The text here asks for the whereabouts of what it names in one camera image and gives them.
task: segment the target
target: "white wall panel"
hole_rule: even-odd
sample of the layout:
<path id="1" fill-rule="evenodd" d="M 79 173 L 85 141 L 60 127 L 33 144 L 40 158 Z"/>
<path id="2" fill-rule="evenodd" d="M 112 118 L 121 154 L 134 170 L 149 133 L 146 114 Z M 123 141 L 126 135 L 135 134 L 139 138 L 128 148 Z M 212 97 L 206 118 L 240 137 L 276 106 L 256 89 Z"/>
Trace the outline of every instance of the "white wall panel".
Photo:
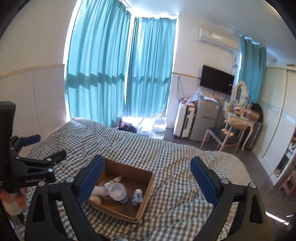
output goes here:
<path id="1" fill-rule="evenodd" d="M 30 136 L 41 132 L 34 100 L 33 72 L 0 80 L 0 101 L 16 104 L 14 135 Z"/>
<path id="2" fill-rule="evenodd" d="M 268 151 L 279 124 L 286 94 L 286 79 L 285 69 L 267 68 L 261 102 L 263 131 L 255 148 L 255 153 L 259 153 L 260 157 L 264 157 Z"/>
<path id="3" fill-rule="evenodd" d="M 275 170 L 280 163 L 283 155 L 285 154 L 292 135 L 295 130 L 295 124 L 292 124 L 285 118 L 281 118 L 274 138 L 268 148 L 265 159 L 271 166 L 272 170 Z"/>
<path id="4" fill-rule="evenodd" d="M 265 101 L 278 108 L 283 106 L 286 89 L 286 74 L 287 71 L 285 69 L 266 69 L 262 101 Z"/>
<path id="5" fill-rule="evenodd" d="M 254 147 L 254 153 L 258 157 L 264 156 L 266 149 L 275 134 L 279 119 L 278 113 L 274 112 L 273 110 L 264 108 L 264 106 L 262 107 L 264 118 L 262 131 Z"/>
<path id="6" fill-rule="evenodd" d="M 42 137 L 46 137 L 67 122 L 64 68 L 34 71 L 36 110 Z"/>
<path id="7" fill-rule="evenodd" d="M 288 71 L 287 74 L 287 93 L 283 112 L 296 118 L 296 72 Z"/>

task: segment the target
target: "tv screen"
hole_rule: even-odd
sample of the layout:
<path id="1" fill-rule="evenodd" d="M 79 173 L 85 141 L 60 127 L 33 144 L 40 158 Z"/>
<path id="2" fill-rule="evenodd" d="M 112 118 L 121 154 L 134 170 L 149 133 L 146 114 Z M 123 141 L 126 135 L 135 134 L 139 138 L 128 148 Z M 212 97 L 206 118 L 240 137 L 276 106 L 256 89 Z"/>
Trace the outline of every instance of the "tv screen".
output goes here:
<path id="1" fill-rule="evenodd" d="M 200 78 L 200 86 L 210 88 L 230 95 L 234 76 L 223 71 L 204 65 L 202 68 L 202 76 Z"/>

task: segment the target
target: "sliding door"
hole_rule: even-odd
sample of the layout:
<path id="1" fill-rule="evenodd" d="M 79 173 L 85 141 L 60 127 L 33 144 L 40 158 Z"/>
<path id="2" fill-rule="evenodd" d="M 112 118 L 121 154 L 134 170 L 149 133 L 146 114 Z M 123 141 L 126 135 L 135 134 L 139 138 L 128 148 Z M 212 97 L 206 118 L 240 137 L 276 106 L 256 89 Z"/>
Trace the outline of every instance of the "sliding door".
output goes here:
<path id="1" fill-rule="evenodd" d="M 276 129 L 276 133 L 270 147 L 268 148 L 265 159 L 271 166 L 272 170 L 275 170 L 283 155 L 285 154 L 290 140 L 295 130 L 296 120 L 296 108 L 295 108 L 295 96 L 296 96 L 296 73 L 288 71 L 287 73 L 287 91 L 285 96 L 284 108 L 281 115 L 281 119 Z"/>
<path id="2" fill-rule="evenodd" d="M 258 157 L 264 157 L 278 127 L 286 95 L 287 71 L 267 68 L 261 106 L 263 109 L 263 127 L 254 147 Z"/>

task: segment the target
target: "blue gripper pad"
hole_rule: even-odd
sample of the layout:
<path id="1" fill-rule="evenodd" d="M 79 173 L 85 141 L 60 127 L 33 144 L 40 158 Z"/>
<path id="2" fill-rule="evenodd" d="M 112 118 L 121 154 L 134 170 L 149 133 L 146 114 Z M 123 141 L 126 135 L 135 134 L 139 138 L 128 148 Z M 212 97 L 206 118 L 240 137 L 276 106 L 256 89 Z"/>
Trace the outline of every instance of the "blue gripper pad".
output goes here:
<path id="1" fill-rule="evenodd" d="M 220 179 L 217 174 L 212 169 L 208 169 L 198 156 L 191 159 L 190 170 L 206 201 L 216 206 L 219 201 L 217 193 L 220 189 Z"/>
<path id="2" fill-rule="evenodd" d="M 74 188 L 77 193 L 76 201 L 79 205 L 82 205 L 89 199 L 89 196 L 104 169 L 104 157 L 96 155 L 88 166 L 82 168 L 75 176 Z"/>
<path id="3" fill-rule="evenodd" d="M 22 146 L 29 146 L 32 144 L 35 144 L 37 142 L 39 142 L 41 140 L 41 136 L 40 135 L 34 135 L 34 136 L 30 136 L 30 137 L 24 137 L 22 139 Z"/>

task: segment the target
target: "checkered bedsheet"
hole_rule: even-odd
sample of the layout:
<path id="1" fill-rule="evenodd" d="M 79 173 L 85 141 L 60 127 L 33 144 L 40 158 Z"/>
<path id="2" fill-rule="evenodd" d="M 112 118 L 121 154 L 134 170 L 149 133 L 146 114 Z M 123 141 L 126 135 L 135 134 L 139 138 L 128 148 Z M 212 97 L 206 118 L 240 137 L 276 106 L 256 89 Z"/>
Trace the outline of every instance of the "checkered bedsheet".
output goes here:
<path id="1" fill-rule="evenodd" d="M 97 233 L 115 240 L 193 240 L 209 217 L 209 204 L 190 171 L 190 160 L 199 156 L 222 178 L 247 185 L 250 177 L 242 162 L 231 154 L 202 151 L 195 147 L 155 140 L 131 132 L 119 131 L 95 121 L 75 118 L 37 144 L 31 158 L 44 158 L 61 149 L 67 159 L 54 167 L 57 181 L 75 176 L 96 154 L 152 171 L 155 174 L 152 196 L 139 223 L 129 223 L 96 210 L 85 203 L 82 209 Z M 28 190 L 28 205 L 35 188 Z M 76 240 L 63 204 L 60 215 L 68 236 Z M 219 239 L 226 237 L 235 215 L 233 205 Z M 24 234 L 24 227 L 18 231 Z"/>

